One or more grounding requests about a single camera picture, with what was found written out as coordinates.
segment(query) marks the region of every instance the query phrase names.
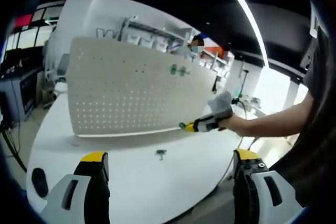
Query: human arm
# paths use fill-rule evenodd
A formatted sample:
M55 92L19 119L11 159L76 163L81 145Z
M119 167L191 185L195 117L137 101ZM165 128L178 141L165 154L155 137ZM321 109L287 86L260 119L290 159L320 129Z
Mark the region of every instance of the human arm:
M304 100L284 111L262 118L245 120L236 115L219 123L219 128L227 128L240 136L279 137L297 134L305 124L313 97L307 93Z

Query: face mask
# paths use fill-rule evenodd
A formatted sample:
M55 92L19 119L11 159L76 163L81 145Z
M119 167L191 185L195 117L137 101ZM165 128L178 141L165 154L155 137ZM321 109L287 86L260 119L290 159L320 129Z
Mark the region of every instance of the face mask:
M200 47L198 47L198 46L192 46L191 47L191 51L192 52L203 52L204 51L204 46L200 46Z

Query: person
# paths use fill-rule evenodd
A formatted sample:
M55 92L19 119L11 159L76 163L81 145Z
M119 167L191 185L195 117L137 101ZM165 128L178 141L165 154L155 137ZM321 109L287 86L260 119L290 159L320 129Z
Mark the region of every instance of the person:
M318 55L316 55L318 52L319 48L316 49L314 58L318 58ZM311 60L309 69L303 79L308 92L301 103L278 113L253 120L246 120L234 114L231 118L222 120L219 123L219 129L229 129L236 132L239 136L252 137L281 137L300 133L307 121L314 96L316 95L313 70L314 58Z
M195 35L191 43L187 46L177 48L171 53L174 55L182 56L191 62L198 62L200 59L199 54L204 50L204 40L200 35Z

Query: small object on table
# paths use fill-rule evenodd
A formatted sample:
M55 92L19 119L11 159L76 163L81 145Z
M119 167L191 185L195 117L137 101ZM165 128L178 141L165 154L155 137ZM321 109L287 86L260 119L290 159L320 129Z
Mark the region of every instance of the small object on table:
M167 152L167 150L157 150L156 151L156 154L158 154L160 156L160 159L159 159L160 161L163 160L163 155L165 155L166 152Z

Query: floor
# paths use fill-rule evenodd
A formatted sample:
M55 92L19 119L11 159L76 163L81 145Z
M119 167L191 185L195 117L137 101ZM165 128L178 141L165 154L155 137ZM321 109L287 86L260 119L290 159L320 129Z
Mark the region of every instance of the floor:
M14 129L10 132L13 137L16 148L18 149L19 146L21 146L19 156L26 167L28 165L30 151L35 136L47 112L48 110L43 110L41 106L37 107L25 122L20 123L20 130L18 124L16 124ZM22 189L26 189L25 172L21 169L21 167L17 164L16 160L12 157L12 154L10 153L3 138L1 137L0 139L3 151L6 156L9 170L12 172L12 176L17 180Z

